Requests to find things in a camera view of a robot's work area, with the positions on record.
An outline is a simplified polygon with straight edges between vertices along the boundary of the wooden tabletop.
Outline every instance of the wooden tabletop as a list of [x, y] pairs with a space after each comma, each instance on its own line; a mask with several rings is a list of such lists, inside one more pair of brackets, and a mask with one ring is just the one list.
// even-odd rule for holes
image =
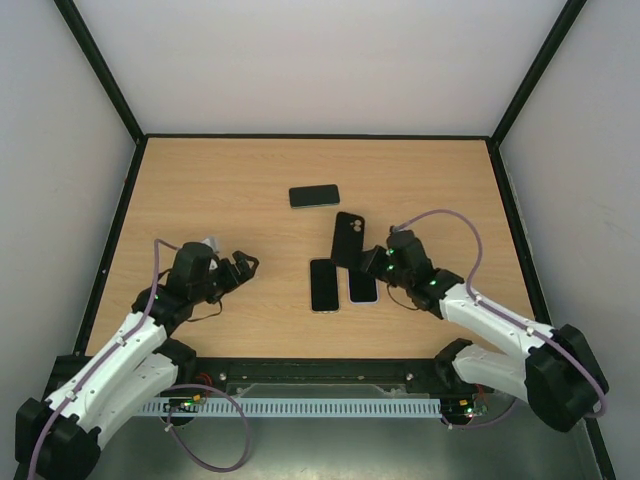
[[[290, 208], [290, 187], [330, 183], [339, 186], [339, 206]], [[338, 211], [366, 219], [371, 248], [384, 245], [390, 225], [434, 208], [457, 210], [477, 225], [485, 256], [474, 286], [531, 317], [483, 141], [150, 139], [87, 354], [114, 334], [151, 284], [154, 238], [181, 245], [208, 235], [218, 237], [221, 255], [242, 250], [260, 267], [224, 297], [222, 315], [174, 333], [199, 356], [428, 358], [458, 337], [484, 344], [461, 327], [397, 306], [382, 286], [377, 304], [352, 305], [342, 269], [340, 311], [310, 310], [309, 260], [329, 256]], [[468, 227], [444, 215], [413, 227], [434, 265], [467, 276], [476, 257]], [[163, 249], [161, 267], [173, 256]], [[217, 309], [202, 305], [195, 315]]]

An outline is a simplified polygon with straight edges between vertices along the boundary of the black smartphone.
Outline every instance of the black smartphone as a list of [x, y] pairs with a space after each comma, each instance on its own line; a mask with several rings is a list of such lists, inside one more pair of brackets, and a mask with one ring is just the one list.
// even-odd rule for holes
[[340, 193], [337, 185], [293, 187], [289, 189], [289, 203], [291, 208], [338, 205], [340, 203]]
[[378, 282], [375, 277], [359, 270], [348, 270], [349, 300], [351, 303], [378, 302]]
[[331, 260], [337, 266], [360, 270], [364, 245], [364, 218], [353, 213], [338, 212], [333, 230]]
[[329, 258], [311, 260], [311, 310], [316, 313], [337, 312], [338, 269]]

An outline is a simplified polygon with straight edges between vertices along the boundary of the red wire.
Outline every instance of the red wire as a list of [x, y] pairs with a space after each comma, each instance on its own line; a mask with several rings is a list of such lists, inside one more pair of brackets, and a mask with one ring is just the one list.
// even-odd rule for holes
[[213, 386], [213, 379], [209, 376], [208, 373], [202, 372], [202, 373], [198, 374], [198, 376], [207, 379], [209, 381], [209, 386], [210, 387]]
[[478, 396], [482, 399], [484, 404], [488, 407], [489, 402], [487, 401], [487, 397], [484, 394], [484, 388], [482, 387], [482, 385], [479, 385], [479, 384], [476, 384], [476, 387], [478, 387]]
[[[213, 387], [213, 380], [211, 379], [211, 377], [210, 377], [208, 374], [206, 374], [206, 373], [204, 373], [204, 372], [199, 373], [199, 374], [195, 377], [195, 380], [198, 380], [198, 379], [204, 380], [204, 384], [205, 384], [206, 386], [208, 386], [208, 387]], [[205, 391], [204, 396], [205, 396], [206, 398], [209, 398], [209, 391]]]

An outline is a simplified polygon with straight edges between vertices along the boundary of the white cable tray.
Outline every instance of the white cable tray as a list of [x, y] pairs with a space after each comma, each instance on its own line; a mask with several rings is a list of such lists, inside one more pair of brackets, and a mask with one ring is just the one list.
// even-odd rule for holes
[[[247, 417], [262, 418], [440, 418], [440, 400], [435, 399], [272, 399], [238, 398]], [[155, 398], [144, 405], [138, 417], [157, 417], [169, 410], [168, 398]], [[237, 417], [233, 405], [222, 398], [209, 398], [174, 417]]]

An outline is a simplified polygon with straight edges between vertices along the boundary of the white robotic arm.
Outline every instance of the white robotic arm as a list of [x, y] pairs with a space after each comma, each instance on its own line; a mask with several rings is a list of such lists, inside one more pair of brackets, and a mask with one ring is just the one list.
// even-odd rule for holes
[[434, 268], [411, 230], [392, 229], [387, 248], [363, 252], [360, 268], [403, 288], [419, 310], [468, 328], [504, 352], [456, 340], [435, 358], [438, 376], [448, 387], [464, 382], [509, 393], [563, 432], [590, 414], [608, 391], [579, 330], [570, 325], [554, 329], [483, 298], [462, 277]]
[[259, 262], [240, 251], [235, 264], [210, 244], [190, 242], [175, 256], [165, 285], [156, 270], [111, 340], [43, 402], [16, 415], [16, 460], [47, 480], [84, 480], [101, 449], [149, 399], [195, 374], [196, 352], [169, 338], [201, 302], [215, 304], [255, 275]]

